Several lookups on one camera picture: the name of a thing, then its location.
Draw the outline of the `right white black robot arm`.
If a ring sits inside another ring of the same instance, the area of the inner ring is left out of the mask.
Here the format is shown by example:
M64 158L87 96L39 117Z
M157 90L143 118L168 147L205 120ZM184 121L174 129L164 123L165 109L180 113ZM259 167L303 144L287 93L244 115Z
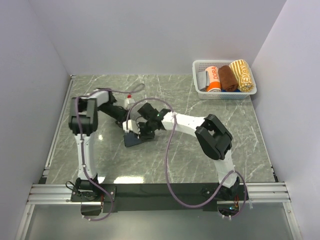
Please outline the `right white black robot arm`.
M214 160L218 182L222 184L217 199L229 201L237 195L240 180L232 160L233 137L217 116L189 116L165 108L158 111L149 103L137 112L146 120L138 124L141 139L152 139L156 130L175 130L195 137L204 154Z

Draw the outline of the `dark blue towel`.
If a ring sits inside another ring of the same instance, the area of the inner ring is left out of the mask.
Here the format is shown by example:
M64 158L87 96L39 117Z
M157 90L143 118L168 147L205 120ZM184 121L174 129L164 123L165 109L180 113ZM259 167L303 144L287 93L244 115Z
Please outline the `dark blue towel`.
M126 148L137 146L143 143L134 132L128 132L123 135L123 141Z

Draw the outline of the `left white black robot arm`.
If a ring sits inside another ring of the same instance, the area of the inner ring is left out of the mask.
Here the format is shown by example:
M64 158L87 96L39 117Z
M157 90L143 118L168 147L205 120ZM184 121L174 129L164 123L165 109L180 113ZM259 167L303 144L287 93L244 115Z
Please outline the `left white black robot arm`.
M115 124L122 127L128 110L115 105L117 102L112 90L97 88L87 95L74 97L70 104L68 126L77 145L78 175L73 191L83 194L89 201L97 200L103 191L98 182L98 173L94 159L94 140L98 129L98 112L108 115Z

